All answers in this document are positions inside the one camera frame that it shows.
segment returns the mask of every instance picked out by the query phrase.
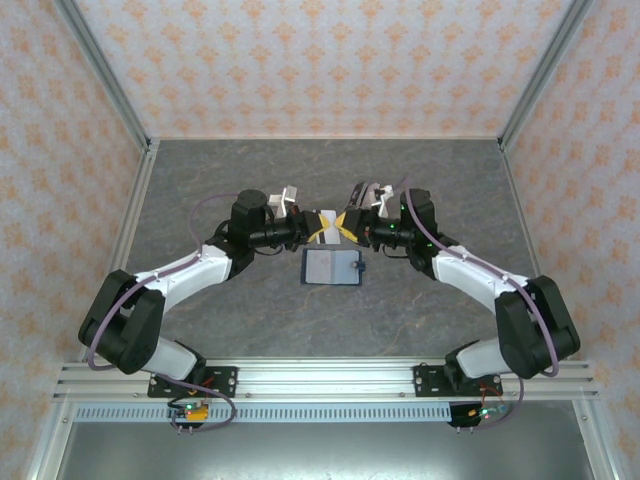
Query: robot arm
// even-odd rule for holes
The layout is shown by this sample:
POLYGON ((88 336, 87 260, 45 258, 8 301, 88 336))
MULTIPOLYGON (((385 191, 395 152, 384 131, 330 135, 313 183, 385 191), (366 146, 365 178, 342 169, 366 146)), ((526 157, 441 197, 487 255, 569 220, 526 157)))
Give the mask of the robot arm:
POLYGON ((580 340, 557 285, 548 277, 529 279, 497 267, 489 267, 499 277, 482 268, 477 259, 455 240, 438 231, 435 208, 429 192, 411 190, 412 203, 420 222, 432 237, 451 250, 432 243, 410 215, 406 195, 400 197, 400 218, 389 219, 372 202, 356 208, 353 202, 337 219, 336 226, 350 240, 378 251, 381 246, 404 248, 411 265, 431 279, 452 285, 479 301, 496 315, 498 337, 474 342, 445 357, 451 383, 461 385, 488 374, 514 372, 531 378, 548 368, 552 361, 539 326, 532 321, 525 299, 507 281, 523 287, 549 329, 558 358, 578 351, 580 340))
POLYGON ((145 283, 114 315, 97 353, 126 374, 145 370, 199 385, 204 380, 204 358, 160 337, 163 315, 196 292, 241 273, 253 261, 256 248, 283 246, 295 251, 329 227, 321 215, 300 211, 293 204, 292 187, 282 197, 276 216, 262 192, 245 190, 233 204, 231 218, 218 227, 201 252, 149 272, 109 274, 80 328, 80 341, 90 346, 113 305, 136 284, 145 283), (197 261, 190 262, 195 255, 199 255, 197 261))

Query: white plastic bracket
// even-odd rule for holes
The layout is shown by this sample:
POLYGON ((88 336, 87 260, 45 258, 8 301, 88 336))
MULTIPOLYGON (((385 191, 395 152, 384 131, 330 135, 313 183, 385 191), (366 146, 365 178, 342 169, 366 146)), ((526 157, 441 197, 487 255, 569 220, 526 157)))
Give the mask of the white plastic bracket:
POLYGON ((296 203, 297 194, 298 189, 296 187, 287 185, 281 195, 269 196, 269 206, 276 207, 276 218, 284 218, 287 216, 287 211, 291 205, 296 203))
POLYGON ((389 212, 387 210, 387 201, 393 197, 393 186, 385 185, 381 187, 379 183, 371 183, 367 186, 367 191, 360 205, 362 208, 379 207, 378 216, 387 218, 389 212))

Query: yellow tape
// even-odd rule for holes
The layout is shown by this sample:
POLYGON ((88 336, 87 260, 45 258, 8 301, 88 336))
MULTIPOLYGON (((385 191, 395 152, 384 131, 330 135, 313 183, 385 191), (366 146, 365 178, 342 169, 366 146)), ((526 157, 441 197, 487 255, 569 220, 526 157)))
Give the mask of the yellow tape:
POLYGON ((320 235, 322 232, 326 230, 329 230, 329 227, 331 227, 331 224, 329 223, 329 219, 327 217, 325 217, 321 213, 318 213, 318 216, 320 217, 320 223, 322 224, 322 228, 318 230, 316 233, 314 233, 313 235, 311 235, 307 243, 313 242, 318 235, 320 235))
POLYGON ((351 240, 353 243, 358 243, 358 237, 356 237, 353 232, 350 232, 349 230, 347 230, 346 228, 344 228, 342 226, 342 224, 344 223, 344 217, 345 217, 346 214, 347 214, 347 212, 344 212, 342 215, 340 215, 338 218, 336 218, 336 228, 348 240, 351 240))

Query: patterned wallpaper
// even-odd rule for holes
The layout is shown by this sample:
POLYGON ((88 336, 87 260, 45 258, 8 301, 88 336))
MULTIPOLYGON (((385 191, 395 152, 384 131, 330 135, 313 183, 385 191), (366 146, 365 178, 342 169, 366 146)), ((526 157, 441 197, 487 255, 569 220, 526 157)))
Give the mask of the patterned wallpaper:
POLYGON ((0 477, 24 478, 139 150, 51 0, 0 2, 0 477))
POLYGON ((543 271, 640 472, 640 4, 596 1, 509 157, 543 271))
POLYGON ((156 137, 501 133, 570 0, 79 0, 156 137))

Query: black mounting bracket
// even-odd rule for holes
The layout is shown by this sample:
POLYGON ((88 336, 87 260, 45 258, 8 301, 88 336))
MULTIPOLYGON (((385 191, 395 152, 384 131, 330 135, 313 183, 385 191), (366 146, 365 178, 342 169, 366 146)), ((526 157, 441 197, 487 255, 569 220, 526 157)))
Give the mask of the black mounting bracket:
MULTIPOLYGON (((238 367, 214 367, 207 366, 204 370, 204 382, 208 379, 212 379, 210 383, 206 385, 207 388, 220 392, 229 398, 236 396, 236 388, 238 385, 238 367)), ((189 398, 204 398, 205 393, 200 390, 195 390, 195 393, 187 392, 187 389, 179 387, 171 382, 153 376, 149 380, 149 389, 147 396, 149 398, 178 398, 182 396, 189 396, 189 398)))
MULTIPOLYGON (((470 380, 456 390, 445 375, 444 365, 421 363, 413 367, 413 388, 416 397, 481 397, 483 392, 480 384, 491 387, 502 395, 502 382, 499 375, 485 375, 470 380)), ((498 396, 490 389, 484 393, 487 397, 498 396)))

